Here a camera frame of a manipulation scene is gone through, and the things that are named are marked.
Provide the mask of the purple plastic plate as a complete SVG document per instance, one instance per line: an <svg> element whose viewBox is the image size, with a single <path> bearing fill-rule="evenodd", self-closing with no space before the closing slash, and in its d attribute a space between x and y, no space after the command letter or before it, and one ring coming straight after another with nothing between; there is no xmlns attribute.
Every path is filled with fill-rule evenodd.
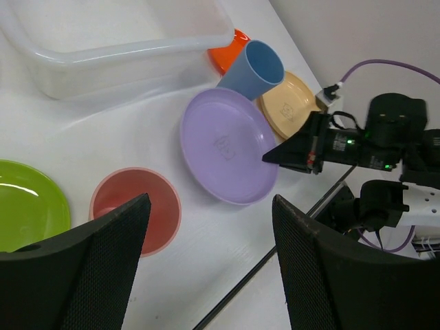
<svg viewBox="0 0 440 330"><path fill-rule="evenodd" d="M278 167L263 162L276 146L263 114L241 94L224 88L198 93L179 128L181 151L197 182L230 204L255 204L275 186Z"/></svg>

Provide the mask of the pink plastic cup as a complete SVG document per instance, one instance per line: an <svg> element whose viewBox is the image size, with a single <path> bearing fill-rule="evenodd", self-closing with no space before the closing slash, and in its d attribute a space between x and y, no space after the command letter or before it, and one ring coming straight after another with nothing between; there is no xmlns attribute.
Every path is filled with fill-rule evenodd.
<svg viewBox="0 0 440 330"><path fill-rule="evenodd" d="M131 167L107 175L93 192L89 219L110 213L128 215L137 221L144 235L141 257L152 256L167 248L176 237L182 221L182 205L176 188L154 170Z"/></svg>

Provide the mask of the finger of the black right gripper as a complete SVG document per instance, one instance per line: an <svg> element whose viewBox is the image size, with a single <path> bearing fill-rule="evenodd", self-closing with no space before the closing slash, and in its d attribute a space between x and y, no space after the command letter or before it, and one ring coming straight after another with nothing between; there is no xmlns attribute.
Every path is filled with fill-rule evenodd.
<svg viewBox="0 0 440 330"><path fill-rule="evenodd" d="M314 165L314 133L302 128L290 138L266 152L262 161L293 171L311 171Z"/></svg>

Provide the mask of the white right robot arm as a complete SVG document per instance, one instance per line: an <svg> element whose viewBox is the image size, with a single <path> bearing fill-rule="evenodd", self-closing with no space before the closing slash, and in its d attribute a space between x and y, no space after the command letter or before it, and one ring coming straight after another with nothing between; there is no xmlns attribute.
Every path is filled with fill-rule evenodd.
<svg viewBox="0 0 440 330"><path fill-rule="evenodd" d="M319 174L325 162L391 172L401 168L398 181L371 180L360 196L334 201L318 218L339 233L378 232L395 227L410 211L404 199L410 184L439 189L439 130L427 130L426 102L400 93L384 93L370 101L363 127L344 128L329 111L341 97L330 88L316 95L313 111L300 130L262 157L301 173Z"/></svg>

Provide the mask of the green plastic plate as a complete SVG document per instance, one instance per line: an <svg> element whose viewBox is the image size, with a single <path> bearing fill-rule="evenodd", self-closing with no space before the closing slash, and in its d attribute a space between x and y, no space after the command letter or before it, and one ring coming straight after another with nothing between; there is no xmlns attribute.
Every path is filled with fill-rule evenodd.
<svg viewBox="0 0 440 330"><path fill-rule="evenodd" d="M35 168L1 160L1 251L13 252L71 228L60 187Z"/></svg>

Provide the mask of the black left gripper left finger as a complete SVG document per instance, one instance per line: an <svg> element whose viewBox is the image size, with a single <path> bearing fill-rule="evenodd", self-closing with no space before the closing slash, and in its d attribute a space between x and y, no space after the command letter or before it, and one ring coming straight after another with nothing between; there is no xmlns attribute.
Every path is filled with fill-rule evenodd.
<svg viewBox="0 0 440 330"><path fill-rule="evenodd" d="M1 253L1 328L121 329L144 240L129 215Z"/></svg>

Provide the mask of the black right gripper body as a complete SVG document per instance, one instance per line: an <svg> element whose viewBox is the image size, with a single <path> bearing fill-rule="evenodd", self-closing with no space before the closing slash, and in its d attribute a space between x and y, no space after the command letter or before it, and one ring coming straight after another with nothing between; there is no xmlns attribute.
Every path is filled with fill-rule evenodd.
<svg viewBox="0 0 440 330"><path fill-rule="evenodd" d="M318 174L325 162L391 171L402 159L401 125L369 118L362 129L337 126L333 114L313 112L302 127L307 135L305 169Z"/></svg>

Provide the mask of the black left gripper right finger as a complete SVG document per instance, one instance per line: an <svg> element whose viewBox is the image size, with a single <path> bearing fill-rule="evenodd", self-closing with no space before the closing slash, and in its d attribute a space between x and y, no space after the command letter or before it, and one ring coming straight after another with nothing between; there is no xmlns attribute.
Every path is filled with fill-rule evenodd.
<svg viewBox="0 0 440 330"><path fill-rule="evenodd" d="M272 225L293 329L438 329L439 260L358 243L277 195Z"/></svg>

